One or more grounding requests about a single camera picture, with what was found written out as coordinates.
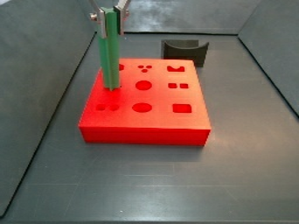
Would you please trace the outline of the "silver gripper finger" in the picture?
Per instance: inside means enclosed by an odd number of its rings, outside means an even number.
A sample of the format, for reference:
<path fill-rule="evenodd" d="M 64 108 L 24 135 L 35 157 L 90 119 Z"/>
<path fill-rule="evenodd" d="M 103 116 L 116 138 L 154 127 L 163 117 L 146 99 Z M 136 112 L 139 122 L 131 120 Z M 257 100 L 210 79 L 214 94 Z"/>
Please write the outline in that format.
<path fill-rule="evenodd" d="M 128 17 L 128 5 L 130 5 L 130 0 L 119 0 L 118 4 L 114 6 L 114 9 L 116 11 L 118 15 L 118 33 L 120 35 L 124 34 L 124 22 Z"/>
<path fill-rule="evenodd" d="M 90 14 L 90 19 L 98 23 L 98 29 L 100 33 L 100 37 L 104 39 L 107 35 L 107 21 L 106 21 L 106 12 L 98 6 L 95 0 L 88 0 L 90 4 L 95 10 L 94 13 Z"/>

